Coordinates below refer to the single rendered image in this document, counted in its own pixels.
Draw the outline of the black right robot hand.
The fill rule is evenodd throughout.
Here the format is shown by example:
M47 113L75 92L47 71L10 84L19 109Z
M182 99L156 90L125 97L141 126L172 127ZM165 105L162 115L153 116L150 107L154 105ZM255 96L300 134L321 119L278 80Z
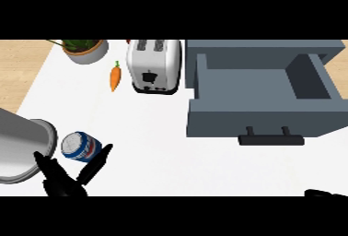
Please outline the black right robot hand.
M339 196L339 197L348 197L348 195L340 195L340 194L331 194L325 191L315 190L315 189L306 189L303 191L303 196Z

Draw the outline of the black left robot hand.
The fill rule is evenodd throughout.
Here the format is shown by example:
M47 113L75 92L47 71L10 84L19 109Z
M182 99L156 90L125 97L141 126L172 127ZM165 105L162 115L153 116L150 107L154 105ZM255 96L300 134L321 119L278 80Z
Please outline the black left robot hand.
M48 196L86 196L83 185L86 185L88 182L92 180L97 172L104 166L111 148L113 145L107 144L104 148L100 149L94 158L89 160L89 162L81 169L76 178L72 178L67 175L55 159L51 159L48 156L44 156L38 151L32 153L36 166L42 172L42 188Z

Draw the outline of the blue and white can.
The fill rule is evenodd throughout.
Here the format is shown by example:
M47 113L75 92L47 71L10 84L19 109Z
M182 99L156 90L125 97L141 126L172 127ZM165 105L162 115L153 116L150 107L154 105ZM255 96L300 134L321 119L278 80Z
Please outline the blue and white can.
M88 162L100 152L101 144L83 132L69 134L60 142L60 153L67 159Z

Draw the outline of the grey open drawer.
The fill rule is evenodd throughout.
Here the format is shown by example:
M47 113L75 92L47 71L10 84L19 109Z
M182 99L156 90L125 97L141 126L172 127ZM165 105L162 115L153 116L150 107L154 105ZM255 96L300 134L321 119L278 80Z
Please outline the grey open drawer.
M210 69L197 56L185 135L235 137L247 127L257 135L285 127L305 137L348 127L348 100L315 54L297 55L284 69Z

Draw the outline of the large grey metal pot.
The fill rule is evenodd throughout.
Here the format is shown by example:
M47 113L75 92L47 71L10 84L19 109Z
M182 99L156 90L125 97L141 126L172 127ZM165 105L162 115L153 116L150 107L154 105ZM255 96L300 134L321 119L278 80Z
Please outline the large grey metal pot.
M51 157L57 139L50 122L26 119L0 108L0 183L23 182L39 172L33 152Z

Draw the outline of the orange carrot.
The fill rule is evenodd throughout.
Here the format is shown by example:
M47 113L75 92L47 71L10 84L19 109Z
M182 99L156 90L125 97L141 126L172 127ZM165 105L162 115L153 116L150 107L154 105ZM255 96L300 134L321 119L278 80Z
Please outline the orange carrot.
M120 81L120 68L119 68L119 62L114 61L114 67L110 72L110 89L111 89L111 91L114 91L119 81Z

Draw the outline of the white toaster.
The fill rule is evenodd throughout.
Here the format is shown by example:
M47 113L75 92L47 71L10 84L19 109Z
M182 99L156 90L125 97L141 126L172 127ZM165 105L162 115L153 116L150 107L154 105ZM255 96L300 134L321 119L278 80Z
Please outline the white toaster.
M173 94L181 78L178 40L131 40L126 52L131 85L138 93Z

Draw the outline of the potted green plant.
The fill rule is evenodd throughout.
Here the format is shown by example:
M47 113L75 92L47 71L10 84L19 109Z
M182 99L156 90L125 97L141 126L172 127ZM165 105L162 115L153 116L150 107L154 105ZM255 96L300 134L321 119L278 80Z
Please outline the potted green plant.
M69 59L78 65L88 65L97 62L109 50L109 43L106 40L61 40L54 44L61 47L61 50Z

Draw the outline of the grey cabinet body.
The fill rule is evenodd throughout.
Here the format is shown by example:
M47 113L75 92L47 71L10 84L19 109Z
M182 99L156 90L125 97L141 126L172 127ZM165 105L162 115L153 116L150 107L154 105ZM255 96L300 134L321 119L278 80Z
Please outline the grey cabinet body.
M198 54L209 69L284 69L297 54L315 54L325 65L343 49L340 40L185 40L184 85L193 88Z

